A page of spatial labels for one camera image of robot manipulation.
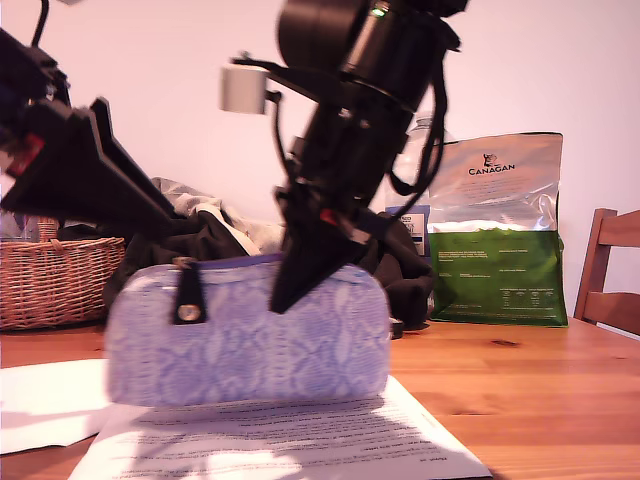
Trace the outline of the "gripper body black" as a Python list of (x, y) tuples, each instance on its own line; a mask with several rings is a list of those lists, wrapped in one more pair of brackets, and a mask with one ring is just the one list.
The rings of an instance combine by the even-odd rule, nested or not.
[(275, 193), (280, 210), (280, 198), (341, 215), (366, 208), (404, 147), (412, 116), (386, 96), (319, 98), (304, 136), (286, 151), (275, 113), (274, 144), (286, 179)]

